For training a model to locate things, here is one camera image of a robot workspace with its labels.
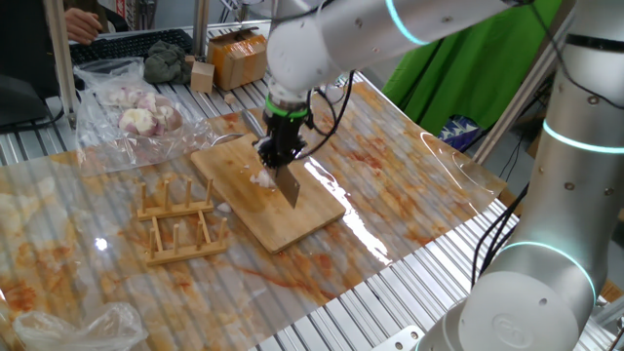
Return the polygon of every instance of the cardboard box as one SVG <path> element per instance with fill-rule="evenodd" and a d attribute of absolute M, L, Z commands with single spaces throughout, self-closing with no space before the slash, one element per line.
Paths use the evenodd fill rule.
<path fill-rule="evenodd" d="M 266 39 L 248 28 L 221 36 L 208 43 L 206 62 L 214 65 L 214 82 L 229 91 L 264 78 Z"/>
<path fill-rule="evenodd" d="M 195 92 L 212 93 L 215 67 L 209 63 L 195 62 L 191 71 L 191 89 Z"/>

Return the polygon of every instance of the knife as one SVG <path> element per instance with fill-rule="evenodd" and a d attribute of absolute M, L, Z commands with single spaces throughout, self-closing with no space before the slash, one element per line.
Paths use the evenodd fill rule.
<path fill-rule="evenodd" d="M 249 110 L 244 110 L 241 116 L 247 128 L 249 128 L 258 139 L 265 137 L 264 130 Z M 277 188 L 280 189 L 280 192 L 294 209 L 296 200 L 299 197 L 301 185 L 296 180 L 291 170 L 289 170 L 288 166 L 283 166 L 278 169 L 265 167 L 265 169 L 275 182 L 275 185 L 277 185 Z"/>

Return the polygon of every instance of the blue object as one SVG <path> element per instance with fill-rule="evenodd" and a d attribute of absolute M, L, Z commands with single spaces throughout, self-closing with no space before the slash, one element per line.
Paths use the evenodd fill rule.
<path fill-rule="evenodd" d="M 448 119 L 438 135 L 438 139 L 457 150 L 462 150 L 464 146 L 474 140 L 480 130 L 479 126 L 470 118 L 456 115 Z"/>

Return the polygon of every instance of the blue light ring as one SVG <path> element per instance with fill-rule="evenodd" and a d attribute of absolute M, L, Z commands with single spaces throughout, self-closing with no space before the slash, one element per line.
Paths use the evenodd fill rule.
<path fill-rule="evenodd" d="M 579 148 L 581 150 L 598 152 L 598 153 L 624 155 L 624 147 L 597 146 L 597 145 L 592 145 L 592 144 L 588 144 L 585 142 L 580 142 L 580 141 L 571 139 L 567 136 L 562 136 L 559 133 L 553 131 L 553 129 L 550 128 L 550 126 L 546 123 L 546 121 L 544 121 L 544 131 L 548 133 L 551 137 L 555 138 L 556 140 L 562 143 L 568 144 L 572 147 Z"/>
<path fill-rule="evenodd" d="M 410 30 L 403 24 L 403 21 L 399 17 L 399 13 L 397 12 L 397 8 L 394 6 L 394 0 L 386 0 L 386 6 L 388 7 L 388 12 L 390 13 L 390 17 L 397 25 L 397 28 L 401 31 L 403 35 L 406 36 L 412 43 L 420 46 L 425 46 L 429 44 L 429 42 L 422 41 L 410 33 Z"/>
<path fill-rule="evenodd" d="M 551 246 L 548 246 L 546 244 L 542 244 L 542 243 L 535 243 L 535 242 L 520 242 L 520 243 L 514 243 L 512 245 L 509 245 L 507 247 L 505 247 L 505 249 L 503 249 L 501 251 L 504 252 L 505 250 L 509 250 L 518 246 L 523 246 L 523 245 L 533 245 L 539 248 L 544 248 L 544 249 L 548 249 L 552 252 L 555 252 L 557 254 L 562 255 L 563 257 L 567 258 L 569 261 L 571 261 L 572 263 L 574 263 L 574 265 L 576 267 L 578 267 L 578 269 L 581 270 L 581 272 L 583 272 L 583 275 L 585 276 L 585 278 L 587 278 L 587 281 L 589 282 L 589 286 L 592 288 L 592 293 L 594 293 L 594 303 L 596 303 L 596 301 L 598 300 L 598 296 L 596 295 L 596 288 L 594 287 L 594 282 L 592 282 L 592 278 L 589 276 L 589 273 L 587 273 L 587 271 L 585 270 L 585 268 L 583 268 L 583 266 L 581 266 L 580 263 L 578 263 L 578 261 L 576 259 L 574 259 L 572 256 L 570 256 L 567 253 L 564 253 L 563 251 L 553 248 Z"/>

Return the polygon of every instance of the black cable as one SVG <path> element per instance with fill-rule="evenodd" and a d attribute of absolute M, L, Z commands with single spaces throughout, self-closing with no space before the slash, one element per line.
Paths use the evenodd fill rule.
<path fill-rule="evenodd" d="M 520 140 L 516 144 L 516 147 L 514 147 L 514 150 L 511 152 L 511 156 L 509 156 L 509 160 L 507 160 L 507 163 L 505 164 L 505 167 L 503 167 L 503 170 L 500 171 L 500 175 L 498 175 L 499 178 L 503 178 L 503 175 L 505 174 L 505 170 L 507 169 L 507 166 L 509 166 L 509 164 L 511 163 L 511 159 L 514 158 L 514 154 L 516 153 L 516 151 L 518 150 L 519 151 L 518 153 L 520 153 L 520 145 L 523 142 L 523 137 L 524 136 L 520 137 Z"/>
<path fill-rule="evenodd" d="M 516 168 L 516 165 L 518 164 L 518 158 L 520 157 L 520 145 L 523 143 L 524 138 L 525 138 L 525 133 L 523 133 L 520 136 L 520 141 L 518 141 L 518 148 L 516 149 L 516 159 L 514 160 L 514 163 L 511 165 L 511 168 L 509 169 L 509 174 L 505 178 L 505 182 L 509 182 L 509 177 L 511 176 L 511 173 L 514 172 L 514 169 Z"/>
<path fill-rule="evenodd" d="M 535 15 L 535 18 L 537 19 L 537 21 L 539 22 L 539 24 L 542 26 L 542 28 L 544 29 L 544 31 L 546 32 L 546 36 L 548 36 L 548 39 L 550 40 L 551 45 L 553 46 L 553 49 L 555 50 L 555 54 L 557 54 L 557 59 L 559 60 L 559 63 L 562 66 L 562 72 L 564 73 L 565 78 L 567 78 L 568 81 L 570 81 L 570 83 L 572 83 L 576 88 L 591 94 L 593 96 L 596 96 L 597 98 L 601 98 L 604 101 L 606 101 L 606 103 L 610 104 L 611 106 L 617 108 L 617 109 L 624 109 L 624 105 L 618 105 L 617 103 L 611 101 L 610 99 L 606 98 L 605 96 L 602 96 L 590 89 L 587 89 L 585 87 L 583 87 L 582 85 L 576 83 L 576 81 L 570 76 L 569 71 L 567 70 L 567 66 L 566 66 L 566 62 L 564 61 L 564 55 L 562 54 L 562 52 L 559 50 L 559 48 L 557 47 L 557 40 L 555 40 L 555 36 L 553 35 L 553 33 L 551 33 L 550 28 L 548 27 L 548 25 L 546 25 L 546 22 L 544 21 L 544 19 L 539 15 L 539 12 L 537 11 L 537 8 L 535 7 L 535 4 L 530 4 L 529 5 L 530 8 L 533 11 L 533 14 Z"/>
<path fill-rule="evenodd" d="M 541 102 L 541 99 L 547 95 L 548 93 L 548 89 L 547 87 L 550 85 L 549 80 L 545 80 L 541 87 L 538 89 L 539 94 L 536 95 L 535 97 L 533 97 L 533 100 L 527 105 L 525 106 L 525 108 L 520 112 L 519 116 L 524 116 L 525 114 L 527 114 L 527 112 L 538 102 Z M 514 171 L 514 169 L 516 168 L 516 164 L 518 163 L 518 158 L 520 157 L 520 146 L 523 143 L 523 140 L 525 139 L 525 136 L 527 135 L 527 130 L 524 130 L 523 133 L 520 136 L 520 140 L 518 140 L 518 144 L 516 144 L 516 147 L 514 148 L 514 150 L 511 152 L 511 155 L 509 156 L 509 160 L 507 160 L 507 163 L 505 164 L 505 167 L 503 167 L 503 170 L 500 171 L 500 175 L 498 175 L 498 177 L 503 177 L 503 175 L 505 174 L 505 170 L 507 169 L 507 166 L 509 166 L 509 164 L 511 163 L 511 160 L 514 158 L 514 153 L 516 154 L 516 160 L 514 161 L 514 164 L 512 165 L 511 169 L 509 170 L 509 174 L 507 175 L 507 178 L 505 179 L 505 181 L 509 180 L 509 177 L 511 176 L 511 173 Z"/>
<path fill-rule="evenodd" d="M 312 148 L 310 151 L 298 155 L 295 160 L 302 160 L 308 156 L 312 156 L 315 152 L 317 152 L 321 147 L 323 147 L 323 145 L 325 145 L 326 142 L 328 142 L 328 140 L 330 139 L 331 136 L 333 136 L 335 134 L 335 132 L 338 130 L 338 126 L 340 125 L 340 121 L 342 121 L 342 117 L 344 116 L 344 111 L 347 109 L 347 103 L 349 103 L 349 98 L 351 98 L 351 89 L 353 88 L 353 76 L 355 75 L 355 70 L 352 70 L 349 73 L 349 83 L 348 83 L 348 88 L 347 88 L 347 94 L 344 97 L 344 102 L 342 103 L 342 108 L 340 108 L 340 113 L 338 114 L 338 117 L 336 118 L 335 123 L 333 124 L 333 127 L 331 128 L 330 132 L 328 133 L 327 136 L 325 136 L 325 138 L 323 140 L 321 140 L 321 142 L 319 142 L 318 145 L 316 145 L 314 148 Z"/>
<path fill-rule="evenodd" d="M 323 93 L 322 90 L 318 89 L 316 91 L 317 93 L 319 93 L 319 95 L 327 102 L 328 106 L 330 107 L 331 110 L 331 117 L 333 117 L 333 124 L 335 125 L 336 122 L 338 121 L 336 115 L 335 115 L 335 109 L 333 109 L 333 105 L 332 102 L 330 101 L 330 99 L 328 98 L 327 94 Z M 312 106 L 310 106 L 310 96 L 312 92 L 310 91 L 310 93 L 308 93 L 308 110 L 310 111 L 310 124 L 312 125 L 312 128 L 314 128 L 314 130 L 316 131 L 316 133 L 320 134 L 323 137 L 329 137 L 330 136 L 330 132 L 323 132 L 321 131 L 321 129 L 319 127 L 317 127 L 316 123 L 314 123 L 314 116 L 312 115 Z"/>
<path fill-rule="evenodd" d="M 467 144 L 466 146 L 462 147 L 461 150 L 459 150 L 459 152 L 464 153 L 464 152 L 468 151 L 471 147 L 475 146 L 475 144 L 477 142 L 479 142 L 479 140 L 481 140 L 482 138 L 487 136 L 489 134 L 489 132 L 491 132 L 492 129 L 494 129 L 494 125 L 492 125 L 491 127 L 487 128 L 486 130 L 482 131 L 479 134 L 479 136 L 475 137 L 472 141 L 470 141 L 469 144 Z"/>
<path fill-rule="evenodd" d="M 520 202 L 523 200 L 523 198 L 526 196 L 525 191 L 523 190 L 523 193 L 521 193 L 521 196 L 519 196 L 516 201 L 514 201 L 514 203 L 507 208 L 507 210 L 505 210 L 492 224 L 491 226 L 486 230 L 486 232 L 484 233 L 484 235 L 481 236 L 481 238 L 479 239 L 479 242 L 477 243 L 477 248 L 475 248 L 475 254 L 473 256 L 473 260 L 472 260 L 472 277 L 471 277 L 471 287 L 475 286 L 475 283 L 477 282 L 477 260 L 479 259 L 479 251 L 481 249 L 481 245 L 484 243 L 484 241 L 486 240 L 486 238 L 489 236 L 489 233 L 492 232 L 492 230 L 494 230 L 494 228 L 496 228 L 496 226 L 498 225 L 498 223 L 500 223 L 502 220 L 505 220 L 505 218 L 507 218 L 507 220 L 509 220 L 509 217 L 511 217 L 511 215 L 513 214 L 513 212 L 516 210 L 516 208 L 520 205 Z M 501 228 L 504 228 L 505 224 L 502 224 L 500 226 L 500 228 L 498 228 L 498 230 L 501 230 Z"/>
<path fill-rule="evenodd" d="M 509 233 L 507 233 L 503 237 L 503 240 L 501 240 L 500 243 L 496 244 L 496 242 L 498 241 L 498 238 L 500 237 L 500 235 L 503 232 L 503 229 L 505 228 L 505 225 L 507 225 L 507 221 L 509 221 L 509 219 L 511 218 L 512 214 L 518 208 L 518 206 L 520 205 L 520 203 L 523 201 L 523 199 L 525 198 L 525 196 L 527 194 L 528 194 L 528 184 L 525 186 L 523 191 L 520 193 L 520 196 L 518 196 L 516 201 L 514 201 L 511 204 L 511 206 L 509 207 L 509 210 L 511 210 L 511 211 L 505 216 L 505 218 L 503 219 L 502 223 L 500 224 L 500 227 L 498 227 L 498 231 L 496 232 L 496 235 L 494 235 L 494 237 L 492 238 L 491 243 L 489 244 L 489 248 L 487 248 L 487 253 L 486 253 L 486 257 L 484 258 L 484 262 L 481 265 L 481 270 L 479 271 L 480 275 L 484 274 L 486 269 L 489 267 L 491 262 L 494 260 L 494 257 L 496 256 L 496 254 L 498 253 L 498 251 L 502 247 L 501 243 L 505 243 L 507 241 L 507 239 L 509 239 L 509 237 L 511 236 L 511 233 L 513 233 L 513 229 L 515 229 L 515 226 L 514 226 L 514 228 L 512 230 L 509 231 Z"/>
<path fill-rule="evenodd" d="M 477 248 L 475 248 L 475 254 L 473 256 L 473 260 L 472 260 L 472 277 L 470 280 L 470 286 L 474 287 L 475 283 L 477 282 L 477 260 L 479 259 L 479 250 L 481 249 L 481 245 L 484 243 L 484 241 L 486 240 L 486 238 L 489 236 L 489 233 L 491 233 L 491 231 L 496 227 L 496 225 L 498 225 L 498 223 L 503 220 L 503 218 L 505 216 L 508 215 L 508 213 L 512 213 L 513 211 L 510 211 L 511 208 L 508 208 L 507 210 L 505 210 L 492 224 L 491 226 L 486 230 L 486 232 L 484 233 L 484 235 L 481 236 L 481 238 L 479 238 L 479 242 L 477 243 Z"/>
<path fill-rule="evenodd" d="M 44 127 L 48 127 L 50 125 L 52 125 L 53 123 L 55 123 L 56 121 L 58 121 L 62 116 L 63 116 L 63 109 L 61 109 L 58 112 L 58 115 L 52 119 L 52 121 L 48 121 L 45 123 L 40 123 L 40 124 L 35 124 L 32 126 L 19 126 L 19 127 L 1 127 L 0 128 L 0 135 L 1 134 L 7 134 L 7 133 L 19 133 L 19 132 L 32 132 L 32 131 L 38 131 Z"/>

